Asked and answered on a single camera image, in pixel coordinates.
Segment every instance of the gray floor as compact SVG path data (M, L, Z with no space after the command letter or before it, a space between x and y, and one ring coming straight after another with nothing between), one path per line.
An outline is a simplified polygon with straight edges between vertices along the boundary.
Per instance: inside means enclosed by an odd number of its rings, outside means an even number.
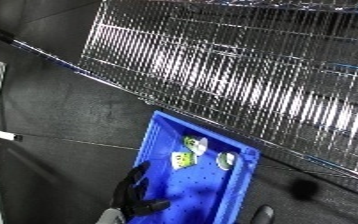
M76 62L98 2L0 0L0 27ZM5 223L94 223L158 108L3 43L0 61L9 64L0 129L25 137L0 140ZM276 223L358 223L358 194L268 158L260 164L238 223L263 204Z

